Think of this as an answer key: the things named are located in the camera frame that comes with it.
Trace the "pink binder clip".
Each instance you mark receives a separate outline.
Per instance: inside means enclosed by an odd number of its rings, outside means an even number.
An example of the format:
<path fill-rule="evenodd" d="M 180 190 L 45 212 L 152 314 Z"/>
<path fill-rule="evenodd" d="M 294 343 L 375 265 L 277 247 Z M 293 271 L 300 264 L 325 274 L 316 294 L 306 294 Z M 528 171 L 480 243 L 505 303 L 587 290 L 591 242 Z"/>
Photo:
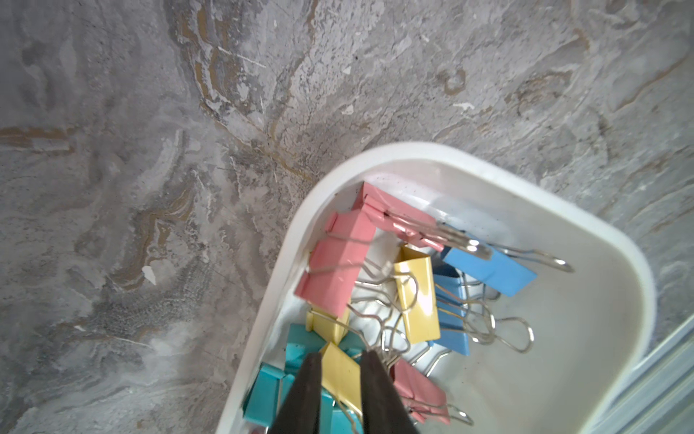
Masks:
<path fill-rule="evenodd" d="M 442 252 L 448 247 L 481 260 L 491 260 L 493 256 L 493 250 L 477 238 L 441 224 L 428 213 L 372 184 L 361 184 L 354 209 L 365 212 L 378 229 L 394 233 L 402 241 L 415 247 L 431 248 L 437 252 Z"/>
<path fill-rule="evenodd" d="M 332 213 L 295 295 L 330 315 L 342 316 L 375 233 L 376 226 L 362 210 Z"/>
<path fill-rule="evenodd" d="M 430 378 L 440 359 L 434 359 L 424 373 L 404 360 L 392 365 L 390 376 L 403 405 L 416 421 L 422 423 L 436 420 L 450 425 L 451 421 L 458 421 L 474 426 L 473 419 L 449 403 L 446 393 Z"/>

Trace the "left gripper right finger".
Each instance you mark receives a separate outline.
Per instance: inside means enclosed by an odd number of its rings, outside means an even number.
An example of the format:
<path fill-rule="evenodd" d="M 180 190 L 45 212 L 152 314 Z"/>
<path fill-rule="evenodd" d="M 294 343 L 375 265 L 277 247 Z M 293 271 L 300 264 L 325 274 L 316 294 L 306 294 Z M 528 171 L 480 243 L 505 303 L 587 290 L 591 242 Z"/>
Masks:
<path fill-rule="evenodd" d="M 366 434 L 417 434 L 390 375 L 375 351 L 360 361 L 361 411 Z"/>

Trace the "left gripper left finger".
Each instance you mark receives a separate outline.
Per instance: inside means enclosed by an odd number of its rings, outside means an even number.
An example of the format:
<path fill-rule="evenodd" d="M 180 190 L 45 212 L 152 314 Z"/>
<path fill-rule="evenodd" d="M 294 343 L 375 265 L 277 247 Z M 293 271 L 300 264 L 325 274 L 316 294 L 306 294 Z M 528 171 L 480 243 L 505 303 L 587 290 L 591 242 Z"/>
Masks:
<path fill-rule="evenodd" d="M 322 402 L 322 356 L 308 354 L 269 434 L 318 434 Z"/>

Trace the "yellow binder clip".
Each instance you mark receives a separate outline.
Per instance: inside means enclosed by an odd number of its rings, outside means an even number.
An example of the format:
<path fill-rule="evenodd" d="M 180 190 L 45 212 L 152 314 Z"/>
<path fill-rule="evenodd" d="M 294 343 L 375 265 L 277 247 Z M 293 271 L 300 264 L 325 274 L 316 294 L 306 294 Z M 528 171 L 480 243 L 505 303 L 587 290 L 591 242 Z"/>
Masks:
<path fill-rule="evenodd" d="M 430 256 L 403 246 L 394 263 L 394 277 L 408 341 L 438 340 L 441 332 Z"/>
<path fill-rule="evenodd" d="M 363 419 L 361 399 L 361 368 L 337 345 L 328 343 L 320 351 L 322 356 L 322 386 L 338 403 Z"/>
<path fill-rule="evenodd" d="M 310 307 L 305 317 L 305 329 L 308 332 L 315 332 L 325 342 L 339 345 L 348 333 L 348 330 L 343 325 L 348 326 L 349 322 L 350 313 L 347 309 L 341 316 L 333 316 L 317 307 Z"/>

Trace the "white plastic storage tray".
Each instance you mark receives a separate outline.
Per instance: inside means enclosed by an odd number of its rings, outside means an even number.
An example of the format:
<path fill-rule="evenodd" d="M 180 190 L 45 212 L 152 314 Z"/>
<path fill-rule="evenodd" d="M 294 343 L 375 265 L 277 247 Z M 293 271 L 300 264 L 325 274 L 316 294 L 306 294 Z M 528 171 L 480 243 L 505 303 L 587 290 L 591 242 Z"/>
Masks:
<path fill-rule="evenodd" d="M 455 148 L 406 142 L 374 148 L 329 172 L 299 207 L 284 240 L 217 430 L 246 433 L 242 403 L 261 363 L 281 365 L 288 325 L 305 317 L 294 294 L 309 252 L 362 182 L 486 242 L 539 250 L 572 271 L 534 264 L 535 282 L 493 304 L 526 319 L 528 354 L 477 345 L 433 376 L 473 433 L 587 433 L 646 351 L 656 314 L 654 277 L 621 231 L 498 166 Z"/>

